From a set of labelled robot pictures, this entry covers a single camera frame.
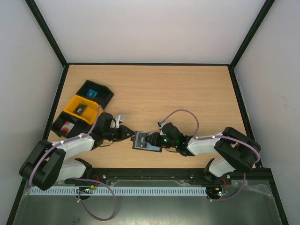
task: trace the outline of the blue object in bin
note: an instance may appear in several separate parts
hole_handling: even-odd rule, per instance
[[[95,90],[90,89],[88,93],[86,93],[86,97],[94,99],[94,97],[98,94]]]

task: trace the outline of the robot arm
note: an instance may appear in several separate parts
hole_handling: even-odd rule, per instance
[[[146,141],[153,146],[175,148],[183,156],[195,156],[202,153],[219,153],[221,156],[212,159],[207,164],[204,174],[211,182],[228,172],[237,170],[243,173],[251,172],[257,155],[250,148],[259,152],[261,147],[251,138],[232,127],[213,136],[184,136],[172,123],[158,124],[160,133],[152,133]],[[237,144],[246,143],[249,147]]]
[[[113,119],[111,114],[103,112],[90,135],[80,134],[78,138],[73,138],[66,143],[64,141],[53,143],[46,140],[39,141],[23,163],[19,174],[29,180],[35,166],[45,152],[54,145],[60,145],[43,160],[34,173],[32,183],[41,190],[47,190],[59,180],[91,177],[92,166],[89,163],[80,158],[73,161],[67,160],[78,153],[95,149],[103,143],[104,139],[122,141],[134,135],[134,132],[128,127],[119,125],[121,120],[119,121],[118,118],[123,121],[124,115]]]

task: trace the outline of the light wood surface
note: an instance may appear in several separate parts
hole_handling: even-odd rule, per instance
[[[123,124],[133,131],[158,132],[158,121],[176,109],[188,109],[199,119],[198,136],[216,134],[228,126],[245,133],[227,67],[71,65],[55,118],[87,79],[114,92],[105,111],[113,116],[125,114]],[[193,134],[196,128],[195,119],[186,112],[174,114],[167,122],[185,135]],[[60,138],[51,132],[48,140]],[[134,150],[132,144],[128,139],[76,157],[93,167],[115,168],[203,168],[218,157]]]

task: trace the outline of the white wall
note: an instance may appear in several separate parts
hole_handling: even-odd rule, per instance
[[[277,0],[235,71],[290,224],[299,224],[300,1]]]
[[[21,183],[19,169],[42,137],[62,66],[24,0],[0,7],[0,224]]]
[[[265,0],[36,0],[68,62],[230,63]]]

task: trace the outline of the wooden tabletop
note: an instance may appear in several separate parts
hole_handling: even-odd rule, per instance
[[[212,135],[233,127],[243,133],[233,85],[223,66],[105,66],[71,65],[62,90],[55,118],[86,80],[105,85],[114,93],[105,111],[113,116],[124,114],[123,124],[133,131],[158,132],[157,122],[176,109],[193,112],[200,122],[197,133]],[[184,135],[192,135],[195,119],[178,112],[172,122]],[[50,132],[49,141],[60,138]],[[179,153],[132,149],[132,141],[76,155],[93,167],[114,168],[204,168],[218,154],[184,157]]]

